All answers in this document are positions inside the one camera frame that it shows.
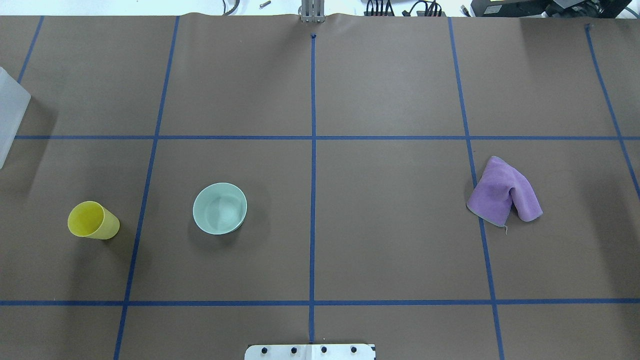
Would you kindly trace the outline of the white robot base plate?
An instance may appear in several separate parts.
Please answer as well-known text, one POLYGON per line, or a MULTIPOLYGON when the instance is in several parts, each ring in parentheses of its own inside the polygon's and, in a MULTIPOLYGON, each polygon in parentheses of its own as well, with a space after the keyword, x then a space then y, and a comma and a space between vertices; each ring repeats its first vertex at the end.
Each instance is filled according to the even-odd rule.
POLYGON ((247 347, 245 360, 375 360, 373 344, 255 344, 247 347))

